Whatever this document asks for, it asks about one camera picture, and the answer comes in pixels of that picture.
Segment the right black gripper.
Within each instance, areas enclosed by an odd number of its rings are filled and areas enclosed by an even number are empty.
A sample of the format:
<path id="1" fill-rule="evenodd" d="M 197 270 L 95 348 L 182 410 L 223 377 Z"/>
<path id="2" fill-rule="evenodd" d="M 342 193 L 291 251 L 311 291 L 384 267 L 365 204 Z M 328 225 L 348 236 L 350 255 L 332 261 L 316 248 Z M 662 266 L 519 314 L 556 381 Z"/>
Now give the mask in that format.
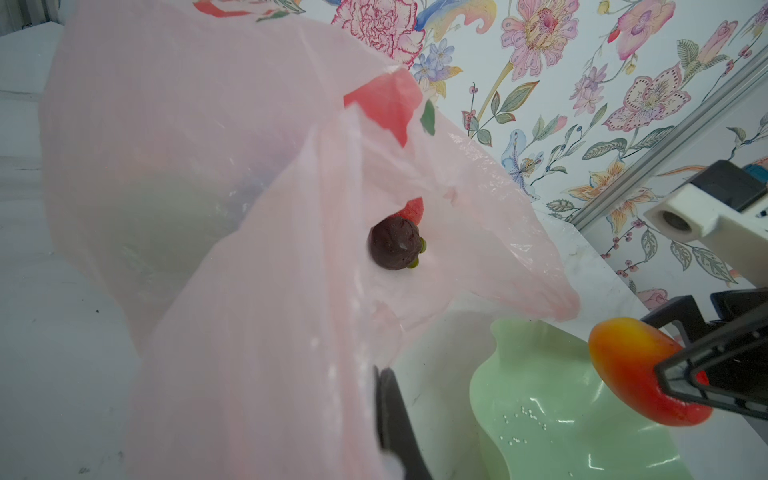
<path id="1" fill-rule="evenodd" d="M 674 297 L 641 322 L 677 328 L 682 350 L 654 367 L 661 390 L 678 400 L 767 418 L 767 289 L 712 293 L 718 318 L 706 321 L 691 295 Z"/>

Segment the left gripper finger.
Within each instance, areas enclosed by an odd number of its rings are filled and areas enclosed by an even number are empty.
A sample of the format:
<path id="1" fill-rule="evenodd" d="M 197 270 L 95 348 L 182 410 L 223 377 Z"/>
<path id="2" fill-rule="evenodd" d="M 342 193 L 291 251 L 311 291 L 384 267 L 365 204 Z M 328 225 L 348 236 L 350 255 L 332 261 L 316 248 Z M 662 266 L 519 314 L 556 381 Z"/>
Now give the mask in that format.
<path id="1" fill-rule="evenodd" d="M 393 454 L 407 480 L 431 480 L 421 454 L 395 372 L 374 368 L 376 431 L 384 452 Z"/>

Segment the orange red mango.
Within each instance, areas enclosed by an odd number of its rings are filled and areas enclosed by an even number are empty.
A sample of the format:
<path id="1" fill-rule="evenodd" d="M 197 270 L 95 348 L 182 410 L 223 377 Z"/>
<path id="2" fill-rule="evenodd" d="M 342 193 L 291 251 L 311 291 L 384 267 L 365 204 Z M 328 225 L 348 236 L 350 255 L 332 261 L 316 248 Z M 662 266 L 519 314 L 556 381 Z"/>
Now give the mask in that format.
<path id="1" fill-rule="evenodd" d="M 591 330 L 588 349 L 607 387 L 642 416 L 671 427 L 692 427 L 711 417 L 712 408 L 675 399 L 661 390 L 654 367 L 682 350 L 662 331 L 637 319 L 614 318 Z"/>

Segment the dark brown mangosteen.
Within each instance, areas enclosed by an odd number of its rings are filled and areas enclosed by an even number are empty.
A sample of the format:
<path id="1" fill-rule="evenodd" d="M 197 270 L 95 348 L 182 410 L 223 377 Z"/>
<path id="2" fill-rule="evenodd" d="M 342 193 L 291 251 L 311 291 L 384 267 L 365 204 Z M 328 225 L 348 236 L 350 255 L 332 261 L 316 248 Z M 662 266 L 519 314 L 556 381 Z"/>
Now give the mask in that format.
<path id="1" fill-rule="evenodd" d="M 413 269 L 426 251 L 426 240 L 411 220 L 391 216 L 380 221 L 369 232 L 368 249 L 372 260 L 391 271 Z"/>

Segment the small red strawberry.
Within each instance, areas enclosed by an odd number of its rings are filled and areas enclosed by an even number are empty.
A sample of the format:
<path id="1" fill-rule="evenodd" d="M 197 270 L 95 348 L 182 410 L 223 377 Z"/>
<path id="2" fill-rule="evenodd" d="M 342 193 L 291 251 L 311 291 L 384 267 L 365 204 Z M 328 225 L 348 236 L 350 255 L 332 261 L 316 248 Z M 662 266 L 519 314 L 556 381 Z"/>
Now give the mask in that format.
<path id="1" fill-rule="evenodd" d="M 418 226 L 424 215 L 424 202 L 422 197 L 410 200 L 404 208 L 395 213 L 395 216 L 401 217 Z"/>

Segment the pink plastic bag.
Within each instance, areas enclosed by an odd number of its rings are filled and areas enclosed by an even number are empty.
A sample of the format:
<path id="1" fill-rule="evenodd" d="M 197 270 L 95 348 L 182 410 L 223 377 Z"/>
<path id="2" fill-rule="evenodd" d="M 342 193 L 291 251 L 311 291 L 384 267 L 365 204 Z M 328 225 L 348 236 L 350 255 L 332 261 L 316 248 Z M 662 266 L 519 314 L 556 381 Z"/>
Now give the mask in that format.
<path id="1" fill-rule="evenodd" d="M 415 79 L 302 15 L 81 1 L 40 104 L 55 251 L 142 360 L 135 479 L 400 479 L 374 368 L 460 294 L 567 321 L 530 201 Z M 413 269 L 370 230 L 423 198 Z"/>

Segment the light green plate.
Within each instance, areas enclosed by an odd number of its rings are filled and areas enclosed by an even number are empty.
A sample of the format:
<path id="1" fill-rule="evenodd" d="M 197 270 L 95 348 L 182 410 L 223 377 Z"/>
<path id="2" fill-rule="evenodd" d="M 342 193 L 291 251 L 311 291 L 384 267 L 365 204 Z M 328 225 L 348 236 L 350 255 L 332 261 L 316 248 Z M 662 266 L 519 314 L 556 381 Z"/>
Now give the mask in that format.
<path id="1" fill-rule="evenodd" d="M 621 402 L 585 341 L 543 321 L 492 323 L 469 401 L 491 479 L 688 479 L 667 427 Z"/>

